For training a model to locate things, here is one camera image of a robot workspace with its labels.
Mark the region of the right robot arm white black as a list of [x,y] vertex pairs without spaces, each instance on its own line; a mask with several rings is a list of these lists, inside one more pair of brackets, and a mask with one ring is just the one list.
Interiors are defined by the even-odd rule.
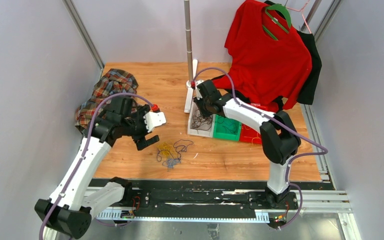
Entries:
[[274,209],[283,205],[290,191],[290,161],[301,145],[289,115],[258,109],[229,93],[222,95],[211,80],[196,83],[195,92],[193,102],[204,117],[218,115],[259,132],[263,153],[270,161],[265,200]]

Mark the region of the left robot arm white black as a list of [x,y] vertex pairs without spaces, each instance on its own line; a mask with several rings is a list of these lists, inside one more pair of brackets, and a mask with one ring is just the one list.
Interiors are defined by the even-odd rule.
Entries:
[[98,166],[117,139],[131,137],[138,151],[160,140],[158,135],[149,139],[146,135],[166,124],[165,114],[144,97],[141,100],[146,104],[132,112],[136,97],[133,93],[116,93],[96,107],[87,134],[62,181],[49,198],[38,199],[34,206],[42,220],[40,240],[45,238],[46,228],[78,240],[89,229],[92,220],[115,203],[138,208],[139,198],[134,196],[132,183],[120,177],[113,177],[104,187],[85,196]]

